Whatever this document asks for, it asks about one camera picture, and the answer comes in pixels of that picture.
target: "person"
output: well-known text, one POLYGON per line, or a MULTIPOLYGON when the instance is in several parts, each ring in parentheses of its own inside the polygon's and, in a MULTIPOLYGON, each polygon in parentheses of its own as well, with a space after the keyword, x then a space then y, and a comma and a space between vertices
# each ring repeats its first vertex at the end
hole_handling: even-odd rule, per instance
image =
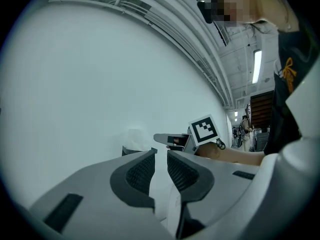
POLYGON ((250 149, 249 151, 250 152, 255 152, 255 149, 256 149, 256 145, 255 145, 255 142, 256 142, 256 129, 255 129, 255 126, 252 125, 252 131, 249 133, 250 135, 250 149))
POLYGON ((252 132, 252 130, 249 127, 247 115, 244 115, 242 117, 240 126, 243 128, 244 131, 244 135, 242 136, 242 150, 248 152, 250 149, 250 132, 252 132))
POLYGON ((232 142, 232 145, 237 147, 238 146, 238 141, 237 141, 237 137, 238 137, 238 131, 236 129, 236 127, 234 126, 232 128, 232 133, 233 133, 233 142, 232 142))
POLYGON ((213 21, 234 27, 253 24, 258 31, 259 25, 254 23, 265 21, 278 29, 281 69, 274 72, 271 123, 264 151, 252 153, 227 147, 220 149, 215 143, 209 142, 201 145, 196 153, 197 156, 210 159, 259 166, 265 155, 278 153, 286 144, 300 138, 286 99, 313 66, 319 54, 319 42, 304 14, 295 13, 287 0, 211 0, 210 4, 213 21))

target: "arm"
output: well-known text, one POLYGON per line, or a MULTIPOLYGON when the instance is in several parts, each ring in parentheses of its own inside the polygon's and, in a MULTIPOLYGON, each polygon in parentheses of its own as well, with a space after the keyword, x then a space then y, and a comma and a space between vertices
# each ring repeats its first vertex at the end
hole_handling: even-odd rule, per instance
POLYGON ((220 149, 213 142, 201 145, 197 156, 218 161, 260 166, 265 154, 263 152, 242 152, 232 148, 220 149))

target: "cable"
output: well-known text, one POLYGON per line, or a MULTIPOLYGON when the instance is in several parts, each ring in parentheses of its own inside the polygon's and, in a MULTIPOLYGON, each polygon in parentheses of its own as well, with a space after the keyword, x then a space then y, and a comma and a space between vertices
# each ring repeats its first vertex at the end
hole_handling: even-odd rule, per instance
POLYGON ((226 148, 226 144, 220 138, 216 139, 216 145, 221 150, 224 150, 226 148))

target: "black mesh pad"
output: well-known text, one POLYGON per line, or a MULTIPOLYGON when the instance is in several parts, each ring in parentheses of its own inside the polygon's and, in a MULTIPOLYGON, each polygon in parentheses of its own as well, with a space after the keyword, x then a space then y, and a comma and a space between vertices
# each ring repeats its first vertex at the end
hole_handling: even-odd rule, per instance
POLYGON ((155 173, 155 155, 136 164, 126 173, 125 179, 134 189, 149 195, 149 187, 152 176, 155 173))
POLYGON ((214 185, 213 174, 207 168, 168 150, 168 173, 181 194, 181 202, 195 202, 203 199, 214 185))
POLYGON ((139 156, 119 168, 110 177, 114 194, 129 206, 155 208, 149 187, 155 173, 155 151, 139 156))

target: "fluorescent light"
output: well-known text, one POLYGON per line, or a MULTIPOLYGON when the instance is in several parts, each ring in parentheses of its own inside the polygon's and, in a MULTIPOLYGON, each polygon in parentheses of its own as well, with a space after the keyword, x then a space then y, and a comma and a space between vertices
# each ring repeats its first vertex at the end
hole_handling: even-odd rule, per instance
POLYGON ((259 78, 262 51, 255 50, 253 53, 254 53, 254 71, 253 71, 252 83, 255 84, 258 82, 258 78, 259 78))

